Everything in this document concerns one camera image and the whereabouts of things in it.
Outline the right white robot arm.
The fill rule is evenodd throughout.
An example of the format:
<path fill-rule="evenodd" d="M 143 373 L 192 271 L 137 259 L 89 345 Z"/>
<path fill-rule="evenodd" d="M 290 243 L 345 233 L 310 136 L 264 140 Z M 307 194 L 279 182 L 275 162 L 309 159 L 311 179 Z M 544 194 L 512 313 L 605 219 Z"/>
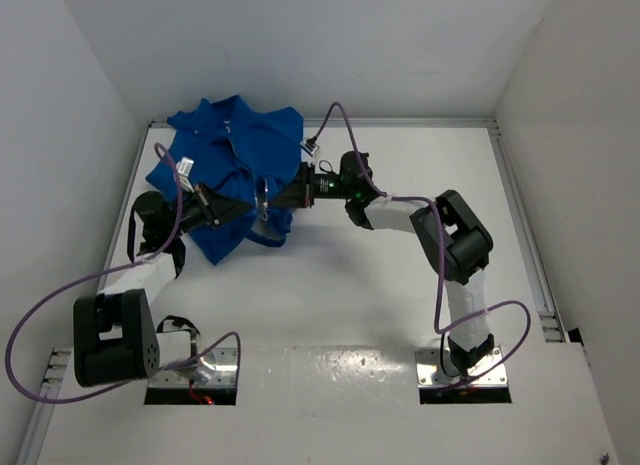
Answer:
<path fill-rule="evenodd" d="M 449 336 L 450 360 L 467 376 L 494 346 L 494 337 L 483 317 L 484 270 L 493 240 L 461 195 L 448 190 L 433 201 L 393 198 L 373 184 L 369 155 L 347 152 L 337 172 L 317 172 L 303 163 L 293 182 L 264 206 L 275 209 L 310 208 L 317 199 L 343 200 L 351 222 L 366 230 L 392 230 L 413 234 L 425 256 L 443 281 L 451 325 L 436 324 L 438 333 Z"/>

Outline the metal zipper pull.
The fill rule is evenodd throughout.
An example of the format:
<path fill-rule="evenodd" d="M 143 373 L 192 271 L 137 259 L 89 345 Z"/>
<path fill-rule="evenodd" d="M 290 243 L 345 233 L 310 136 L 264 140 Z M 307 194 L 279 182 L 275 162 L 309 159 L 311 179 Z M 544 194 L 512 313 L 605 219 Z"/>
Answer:
<path fill-rule="evenodd" d="M 266 178 L 262 179 L 261 191 L 258 193 L 258 206 L 260 219 L 267 222 L 269 218 L 269 183 Z"/>

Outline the blue zip-up jacket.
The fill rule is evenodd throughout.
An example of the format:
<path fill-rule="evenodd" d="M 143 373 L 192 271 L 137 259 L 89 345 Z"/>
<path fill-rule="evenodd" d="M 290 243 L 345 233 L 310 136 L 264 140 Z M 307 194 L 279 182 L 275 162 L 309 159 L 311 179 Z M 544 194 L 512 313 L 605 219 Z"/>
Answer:
<path fill-rule="evenodd" d="M 189 180 L 247 202 L 243 217 L 213 229 L 201 226 L 190 233 L 204 257 L 216 265 L 243 240 L 281 247 L 291 231 L 292 211 L 270 208 L 261 218 L 258 198 L 272 200 L 294 180 L 301 164 L 303 117 L 292 107 L 261 113 L 238 95 L 218 102 L 206 99 L 192 111 L 168 118 L 176 130 L 169 147 L 178 161 L 194 161 Z"/>

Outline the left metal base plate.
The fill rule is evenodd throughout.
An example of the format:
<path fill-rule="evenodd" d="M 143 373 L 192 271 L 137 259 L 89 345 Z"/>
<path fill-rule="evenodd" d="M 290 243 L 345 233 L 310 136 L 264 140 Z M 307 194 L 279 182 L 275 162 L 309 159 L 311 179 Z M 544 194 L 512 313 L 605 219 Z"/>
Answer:
<path fill-rule="evenodd" d="M 232 390 L 237 385 L 238 349 L 215 348 L 196 365 L 180 370 L 164 370 L 148 380 L 149 390 L 187 391 Z"/>

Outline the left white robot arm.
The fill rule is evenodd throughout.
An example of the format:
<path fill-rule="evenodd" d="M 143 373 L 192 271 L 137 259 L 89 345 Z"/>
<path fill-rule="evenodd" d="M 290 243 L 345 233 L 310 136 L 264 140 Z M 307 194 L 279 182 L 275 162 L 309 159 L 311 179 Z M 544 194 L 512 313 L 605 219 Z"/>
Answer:
<path fill-rule="evenodd" d="M 150 306 L 182 272 L 181 236 L 201 226 L 218 228 L 242 218 L 252 205 L 224 197 L 204 184 L 167 201 L 156 191 L 139 195 L 131 208 L 127 253 L 131 266 L 97 295 L 73 307 L 74 372 L 88 388 L 150 378 L 164 364 Z"/>

